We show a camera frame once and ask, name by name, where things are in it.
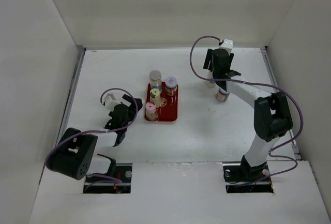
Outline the yellow cap spice bottle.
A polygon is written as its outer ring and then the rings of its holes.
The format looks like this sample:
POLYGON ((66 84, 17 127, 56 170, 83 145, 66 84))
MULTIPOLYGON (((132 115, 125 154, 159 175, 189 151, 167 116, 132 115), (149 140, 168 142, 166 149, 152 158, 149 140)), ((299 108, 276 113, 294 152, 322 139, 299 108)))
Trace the yellow cap spice bottle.
POLYGON ((161 95, 160 90, 157 88, 152 88, 149 92, 150 102, 153 102, 156 108, 161 106, 161 95))

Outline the pink cap spice bottle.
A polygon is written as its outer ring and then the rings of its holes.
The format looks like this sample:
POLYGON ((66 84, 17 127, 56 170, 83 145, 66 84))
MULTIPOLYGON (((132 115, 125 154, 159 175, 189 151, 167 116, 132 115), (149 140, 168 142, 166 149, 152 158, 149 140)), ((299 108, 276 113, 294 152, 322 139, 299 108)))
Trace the pink cap spice bottle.
POLYGON ((145 106, 145 115, 149 121, 155 121, 158 118, 157 108, 153 102, 147 102, 145 106))

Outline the tall bottle silver cap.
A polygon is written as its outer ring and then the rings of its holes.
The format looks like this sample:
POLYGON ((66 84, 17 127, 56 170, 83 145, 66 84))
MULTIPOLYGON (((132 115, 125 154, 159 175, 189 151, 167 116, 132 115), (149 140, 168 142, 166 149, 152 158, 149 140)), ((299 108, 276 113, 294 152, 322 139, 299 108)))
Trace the tall bottle silver cap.
POLYGON ((216 86, 215 81, 213 80, 213 73, 211 71, 208 71, 207 73, 207 81, 206 81, 206 86, 208 88, 214 88, 216 86))

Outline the tall bottle grey cap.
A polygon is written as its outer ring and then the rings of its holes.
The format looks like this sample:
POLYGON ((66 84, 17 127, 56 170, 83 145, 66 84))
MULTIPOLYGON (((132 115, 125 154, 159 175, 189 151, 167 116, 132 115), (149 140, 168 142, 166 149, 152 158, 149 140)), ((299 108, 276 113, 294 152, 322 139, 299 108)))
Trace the tall bottle grey cap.
POLYGON ((149 73, 149 84, 151 89, 158 89, 160 93, 162 92, 162 75, 159 70, 152 70, 149 73))

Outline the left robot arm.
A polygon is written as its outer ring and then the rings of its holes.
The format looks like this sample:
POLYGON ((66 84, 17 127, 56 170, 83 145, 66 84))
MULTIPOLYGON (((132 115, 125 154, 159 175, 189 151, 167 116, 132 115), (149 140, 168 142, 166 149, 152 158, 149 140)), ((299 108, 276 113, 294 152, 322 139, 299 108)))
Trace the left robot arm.
POLYGON ((97 173, 105 182, 114 180, 116 169, 110 164, 103 164, 98 171, 89 171, 89 168, 97 146, 116 147, 122 143, 128 126, 143 106, 142 99, 127 94, 122 96, 122 100, 129 105, 116 100, 113 94, 107 94, 101 102, 109 110, 110 117, 101 130, 68 128, 46 157, 46 168, 75 180, 82 179, 88 173, 97 173))

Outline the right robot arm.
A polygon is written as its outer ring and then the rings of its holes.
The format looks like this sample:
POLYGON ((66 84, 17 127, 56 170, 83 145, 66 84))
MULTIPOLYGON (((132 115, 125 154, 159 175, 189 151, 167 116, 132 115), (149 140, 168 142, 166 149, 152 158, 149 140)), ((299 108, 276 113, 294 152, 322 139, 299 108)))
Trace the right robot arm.
POLYGON ((219 87, 216 98, 225 102, 234 94, 253 108, 255 138, 238 166, 224 166, 227 183, 251 183, 259 180, 267 169, 267 157, 273 146, 293 127, 287 97, 282 92, 269 93, 240 79, 231 69, 234 55, 226 49, 208 49, 203 65, 219 87))

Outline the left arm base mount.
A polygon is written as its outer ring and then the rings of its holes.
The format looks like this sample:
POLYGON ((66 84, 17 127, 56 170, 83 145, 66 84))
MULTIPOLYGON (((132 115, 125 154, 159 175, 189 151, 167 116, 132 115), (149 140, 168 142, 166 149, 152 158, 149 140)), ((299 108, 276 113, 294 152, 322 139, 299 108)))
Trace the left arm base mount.
POLYGON ((87 172, 83 193, 129 194, 132 171, 132 163, 118 163, 109 156, 97 154, 87 172))

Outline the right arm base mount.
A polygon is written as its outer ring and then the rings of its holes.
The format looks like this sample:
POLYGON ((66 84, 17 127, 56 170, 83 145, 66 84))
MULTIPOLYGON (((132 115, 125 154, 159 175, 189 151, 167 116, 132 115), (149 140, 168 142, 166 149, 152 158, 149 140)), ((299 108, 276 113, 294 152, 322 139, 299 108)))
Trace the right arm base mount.
POLYGON ((273 193, 273 186, 269 175, 267 163, 245 171, 241 165, 224 165, 223 177, 227 193, 273 193))

